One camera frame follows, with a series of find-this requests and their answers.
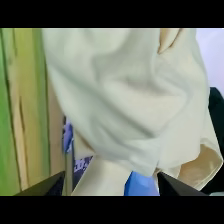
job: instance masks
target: blue cloth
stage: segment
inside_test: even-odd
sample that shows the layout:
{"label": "blue cloth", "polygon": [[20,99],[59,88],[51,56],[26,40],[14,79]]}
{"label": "blue cloth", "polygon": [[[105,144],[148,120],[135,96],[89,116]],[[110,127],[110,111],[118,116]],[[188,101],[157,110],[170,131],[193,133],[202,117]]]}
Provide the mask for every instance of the blue cloth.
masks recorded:
{"label": "blue cloth", "polygon": [[132,172],[125,184],[124,196],[159,196],[159,192],[152,177]]}

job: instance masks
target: bright blue object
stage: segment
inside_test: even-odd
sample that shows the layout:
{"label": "bright blue object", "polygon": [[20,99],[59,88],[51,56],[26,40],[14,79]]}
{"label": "bright blue object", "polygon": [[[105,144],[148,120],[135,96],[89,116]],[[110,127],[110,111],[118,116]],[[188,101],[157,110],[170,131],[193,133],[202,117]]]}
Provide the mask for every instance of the bright blue object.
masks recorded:
{"label": "bright blue object", "polygon": [[125,184],[124,196],[159,196],[159,192],[152,177],[132,172]]}

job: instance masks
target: beige garment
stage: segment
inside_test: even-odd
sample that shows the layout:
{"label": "beige garment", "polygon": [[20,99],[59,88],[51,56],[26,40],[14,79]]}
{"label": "beige garment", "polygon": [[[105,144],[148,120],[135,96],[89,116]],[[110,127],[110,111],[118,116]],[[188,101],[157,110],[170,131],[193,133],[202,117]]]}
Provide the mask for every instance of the beige garment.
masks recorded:
{"label": "beige garment", "polygon": [[[43,34],[61,107],[101,160],[146,176],[163,170],[197,189],[213,178],[222,157],[195,29],[54,28]],[[98,179],[102,189],[104,179],[106,173]]]}

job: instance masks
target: cream fabric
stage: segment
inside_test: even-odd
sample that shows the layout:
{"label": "cream fabric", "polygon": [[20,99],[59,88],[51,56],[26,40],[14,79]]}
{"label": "cream fabric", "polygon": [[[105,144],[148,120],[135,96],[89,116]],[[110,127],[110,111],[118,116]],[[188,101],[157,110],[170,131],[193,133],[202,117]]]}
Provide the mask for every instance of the cream fabric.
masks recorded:
{"label": "cream fabric", "polygon": [[179,28],[43,29],[60,105],[97,155],[128,172],[163,170],[197,189],[213,178],[222,157],[195,35]]}

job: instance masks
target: white cloth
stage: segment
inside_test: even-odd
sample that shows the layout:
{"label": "white cloth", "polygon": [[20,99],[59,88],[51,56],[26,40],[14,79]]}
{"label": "white cloth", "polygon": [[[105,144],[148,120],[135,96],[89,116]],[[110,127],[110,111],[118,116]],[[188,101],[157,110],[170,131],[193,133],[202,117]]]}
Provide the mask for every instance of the white cloth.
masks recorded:
{"label": "white cloth", "polygon": [[195,29],[45,28],[60,105],[96,154],[201,189],[222,165]]}

